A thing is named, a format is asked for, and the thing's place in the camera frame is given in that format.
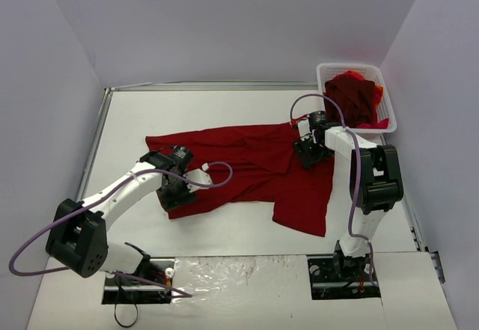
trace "white basket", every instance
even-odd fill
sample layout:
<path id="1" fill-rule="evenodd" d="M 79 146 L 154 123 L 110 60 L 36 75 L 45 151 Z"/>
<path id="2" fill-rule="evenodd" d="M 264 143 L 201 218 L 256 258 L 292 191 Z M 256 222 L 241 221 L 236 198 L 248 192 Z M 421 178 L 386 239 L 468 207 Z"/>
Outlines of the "white basket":
<path id="1" fill-rule="evenodd" d="M 396 117 L 392 110 L 391 100 L 389 99 L 388 89 L 384 83 L 381 71 L 378 67 L 370 66 L 368 64 L 355 64 L 355 63 L 322 63 L 317 66 L 317 83 L 320 90 L 325 93 L 324 83 L 333 79 L 338 74 L 342 74 L 348 70 L 355 70 L 365 77 L 368 81 L 373 81 L 377 85 L 380 85 L 384 89 L 381 103 L 376 108 L 378 121 L 385 118 L 389 118 L 389 126 L 386 129 L 362 129 L 351 128 L 354 133 L 368 133 L 368 134 L 380 134 L 380 133 L 393 133 L 396 130 Z"/>

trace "red cloth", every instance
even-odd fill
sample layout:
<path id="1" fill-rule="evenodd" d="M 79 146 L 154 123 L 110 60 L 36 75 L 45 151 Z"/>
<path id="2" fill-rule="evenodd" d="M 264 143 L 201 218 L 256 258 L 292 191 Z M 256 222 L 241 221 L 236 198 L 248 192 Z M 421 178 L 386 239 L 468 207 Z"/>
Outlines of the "red cloth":
<path id="1" fill-rule="evenodd" d="M 339 74 L 325 84 L 325 95 L 334 100 L 344 114 L 347 126 L 355 128 L 386 129 L 389 119 L 378 122 L 376 108 L 381 103 L 383 89 L 362 74 L 352 70 Z M 336 108 L 325 102 L 328 120 L 339 122 Z"/>
<path id="2" fill-rule="evenodd" d="M 228 162 L 233 178 L 217 189 L 198 190 L 197 200 L 168 212 L 170 219 L 207 213 L 228 202 L 274 202 L 272 220 L 292 229 L 318 236 L 326 233 L 326 209 L 332 190 L 334 159 L 306 171 L 293 151 L 299 138 L 290 124 L 227 126 L 160 137 L 146 137 L 150 150 L 180 144 L 194 158 L 189 168 L 205 162 Z M 208 170 L 220 183 L 228 170 Z"/>

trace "white tabletop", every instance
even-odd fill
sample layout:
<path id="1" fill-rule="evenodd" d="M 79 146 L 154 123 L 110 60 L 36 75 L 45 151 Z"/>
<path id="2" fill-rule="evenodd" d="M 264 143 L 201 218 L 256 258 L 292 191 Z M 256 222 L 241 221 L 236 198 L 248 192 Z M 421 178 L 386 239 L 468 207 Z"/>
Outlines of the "white tabletop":
<path id="1" fill-rule="evenodd" d="M 146 135 L 286 122 L 290 104 L 305 93 L 310 92 L 114 93 L 87 195 L 131 169 L 147 152 Z M 304 100 L 296 115 L 321 108 L 316 97 Z M 331 254 L 346 230 L 348 182 L 349 165 L 338 157 L 325 238 L 274 223 L 268 203 L 228 204 L 169 221 L 157 197 L 148 195 L 113 225 L 109 239 L 176 257 L 174 285 L 194 297 L 139 306 L 134 329 L 454 330 L 429 254 L 415 251 L 402 204 L 385 217 L 373 241 L 382 298 L 311 300 L 305 254 Z M 49 260 L 48 267 L 57 265 Z M 103 281 L 101 273 L 88 279 L 71 271 L 45 275 L 28 329 L 119 329 L 113 306 L 100 304 Z M 119 313 L 126 322 L 132 307 L 124 305 Z"/>
<path id="2" fill-rule="evenodd" d="M 124 175 L 148 149 L 146 135 L 167 135 L 218 126 L 289 121 L 293 101 L 311 91 L 121 91 L 113 93 L 86 195 Z M 295 115 L 322 109 L 317 97 L 301 101 Z M 328 254 L 347 229 L 350 164 L 335 160 L 326 237 L 272 221 L 272 203 L 227 204 L 207 214 L 168 220 L 155 194 L 126 212 L 109 239 L 132 242 L 158 257 Z M 376 251 L 415 251 L 401 203 L 379 226 Z"/>

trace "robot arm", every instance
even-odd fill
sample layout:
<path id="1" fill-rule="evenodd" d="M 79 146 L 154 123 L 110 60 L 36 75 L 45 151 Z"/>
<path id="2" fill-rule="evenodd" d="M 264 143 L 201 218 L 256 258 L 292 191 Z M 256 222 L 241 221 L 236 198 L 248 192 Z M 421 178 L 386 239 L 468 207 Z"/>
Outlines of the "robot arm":
<path id="1" fill-rule="evenodd" d="M 153 266 L 148 254 L 128 243 L 109 242 L 106 234 L 120 216 L 151 192 L 158 194 L 163 208 L 169 211 L 194 201 L 194 192 L 202 189 L 201 184 L 213 184 L 210 176 L 201 169 L 186 173 L 192 157 L 185 147 L 179 146 L 170 156 L 150 152 L 104 190 L 83 201 L 63 201 L 57 208 L 55 220 L 82 207 L 89 207 L 89 210 L 54 227 L 50 231 L 46 252 L 83 278 L 98 271 L 136 275 L 148 272 Z M 187 185 L 164 172 L 154 172 L 155 169 L 180 175 L 197 185 Z"/>
<path id="2" fill-rule="evenodd" d="M 337 123 L 330 123 L 324 111 L 308 116 L 309 130 L 293 145 L 305 168 L 329 156 L 343 156 L 351 161 L 350 194 L 356 185 L 356 147 L 353 137 Z M 363 271 L 369 255 L 366 239 L 372 240 L 389 210 L 403 197 L 397 151 L 391 145 L 378 145 L 356 136 L 359 144 L 361 177 L 358 200 L 350 229 L 335 247 L 335 269 L 340 278 L 354 278 Z"/>

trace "white wall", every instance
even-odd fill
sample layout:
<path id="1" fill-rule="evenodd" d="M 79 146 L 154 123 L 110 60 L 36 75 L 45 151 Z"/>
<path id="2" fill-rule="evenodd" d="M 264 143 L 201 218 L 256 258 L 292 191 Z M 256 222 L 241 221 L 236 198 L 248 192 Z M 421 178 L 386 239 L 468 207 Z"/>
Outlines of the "white wall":
<path id="1" fill-rule="evenodd" d="M 479 322 L 479 0 L 417 0 L 382 72 L 407 195 L 459 329 Z"/>
<path id="2" fill-rule="evenodd" d="M 380 65 L 414 0 L 56 0 L 104 86 Z"/>
<path id="3" fill-rule="evenodd" d="M 76 195 L 102 90 L 55 0 L 0 0 L 0 20 L 0 329 L 17 330 L 40 277 L 10 275 L 8 260 Z M 45 241 L 20 269 L 44 269 Z"/>

